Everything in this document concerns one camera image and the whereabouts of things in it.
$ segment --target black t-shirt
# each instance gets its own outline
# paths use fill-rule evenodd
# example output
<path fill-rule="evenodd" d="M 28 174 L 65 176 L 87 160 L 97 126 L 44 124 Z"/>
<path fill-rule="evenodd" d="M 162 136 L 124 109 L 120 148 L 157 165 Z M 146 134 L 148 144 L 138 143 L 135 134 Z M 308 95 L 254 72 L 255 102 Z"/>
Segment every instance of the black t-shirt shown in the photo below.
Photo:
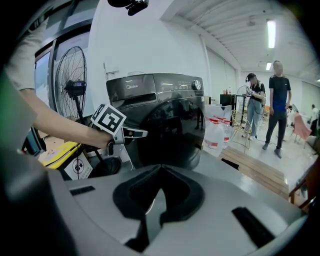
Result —
<path fill-rule="evenodd" d="M 285 112 L 288 91 L 291 91 L 289 79 L 273 75 L 269 79 L 269 88 L 273 89 L 273 109 Z"/>
<path fill-rule="evenodd" d="M 250 89 L 255 93 L 255 94 L 260 94 L 260 92 L 266 93 L 265 85 L 262 82 L 259 82 L 256 86 L 251 85 Z M 251 99 L 254 99 L 258 102 L 262 102 L 262 99 L 256 98 L 254 96 L 251 96 Z"/>

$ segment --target midea logo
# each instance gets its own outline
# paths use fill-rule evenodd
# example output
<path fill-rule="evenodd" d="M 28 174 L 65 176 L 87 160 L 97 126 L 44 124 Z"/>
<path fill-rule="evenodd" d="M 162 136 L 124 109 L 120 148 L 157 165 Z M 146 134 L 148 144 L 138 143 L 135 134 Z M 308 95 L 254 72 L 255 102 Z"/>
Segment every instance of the midea logo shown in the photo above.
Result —
<path fill-rule="evenodd" d="M 132 88 L 137 88 L 138 85 L 127 85 L 126 88 L 127 89 L 132 89 Z"/>

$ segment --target wooden plank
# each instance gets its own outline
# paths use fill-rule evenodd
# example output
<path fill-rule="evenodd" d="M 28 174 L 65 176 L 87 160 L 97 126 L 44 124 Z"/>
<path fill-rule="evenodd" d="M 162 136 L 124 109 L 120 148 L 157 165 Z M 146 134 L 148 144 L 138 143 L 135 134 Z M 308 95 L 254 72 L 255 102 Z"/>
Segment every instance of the wooden plank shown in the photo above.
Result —
<path fill-rule="evenodd" d="M 231 153 L 231 154 L 234 154 L 234 155 L 237 155 L 239 157 L 245 158 L 247 161 L 249 161 L 249 162 L 251 162 L 253 164 L 259 164 L 259 166 L 261 166 L 262 168 L 267 169 L 268 172 L 272 172 L 272 174 L 277 176 L 278 178 L 280 178 L 282 180 L 285 179 L 285 175 L 281 171 L 271 167 L 270 165 L 267 165 L 264 162 L 259 161 L 258 159 L 255 159 L 255 158 L 253 158 L 253 157 L 251 157 L 251 156 L 249 156 L 247 154 L 244 154 L 244 153 L 242 153 L 242 152 L 240 152 L 240 151 L 238 151 L 238 150 L 236 150 L 234 148 L 231 148 L 231 147 L 227 147 L 224 150 L 229 152 L 229 153 Z"/>
<path fill-rule="evenodd" d="M 224 150 L 223 153 L 225 155 L 231 156 L 232 158 L 238 159 L 239 162 L 243 163 L 244 165 L 256 170 L 257 172 L 260 172 L 266 176 L 268 176 L 271 179 L 275 179 L 276 181 L 284 182 L 285 176 L 283 173 L 281 175 L 278 175 L 278 170 L 272 168 L 271 166 L 257 160 L 252 159 L 251 157 L 241 153 L 236 152 L 233 150 Z"/>
<path fill-rule="evenodd" d="M 233 159 L 232 157 L 230 157 L 228 155 L 225 155 L 224 153 L 221 153 L 221 157 L 239 165 L 239 171 L 241 173 L 243 173 L 244 175 L 250 177 L 254 181 L 265 186 L 266 188 L 270 189 L 271 191 L 277 193 L 278 195 L 283 194 L 286 196 L 286 198 L 288 198 L 288 196 L 289 196 L 288 187 L 285 187 L 285 186 L 269 179 L 268 177 L 260 174 L 259 172 L 256 172 L 254 169 L 251 169 L 246 165 L 243 165 L 241 162 Z"/>

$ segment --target black standing fan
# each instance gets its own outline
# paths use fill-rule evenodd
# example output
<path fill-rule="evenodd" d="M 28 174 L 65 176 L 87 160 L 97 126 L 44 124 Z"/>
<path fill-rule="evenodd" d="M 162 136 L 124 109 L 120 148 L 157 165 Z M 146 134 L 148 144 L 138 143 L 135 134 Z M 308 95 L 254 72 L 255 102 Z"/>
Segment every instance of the black standing fan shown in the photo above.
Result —
<path fill-rule="evenodd" d="M 84 52 L 79 46 L 72 47 L 62 56 L 55 74 L 54 93 L 59 113 L 83 125 L 86 90 L 87 63 Z M 103 160 L 94 149 L 100 163 L 92 170 L 89 178 L 112 175 L 119 171 L 119 159 L 112 157 Z"/>

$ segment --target washing machine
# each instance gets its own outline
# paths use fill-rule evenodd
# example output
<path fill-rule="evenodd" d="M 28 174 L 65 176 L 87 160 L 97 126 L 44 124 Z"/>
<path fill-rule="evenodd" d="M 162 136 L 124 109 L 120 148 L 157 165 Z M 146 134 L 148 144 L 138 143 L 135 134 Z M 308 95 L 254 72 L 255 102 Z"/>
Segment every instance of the washing machine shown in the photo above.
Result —
<path fill-rule="evenodd" d="M 126 115 L 125 125 L 148 131 L 128 145 L 135 168 L 167 164 L 192 170 L 205 136 L 204 87 L 200 77 L 139 74 L 106 83 L 110 104 Z"/>

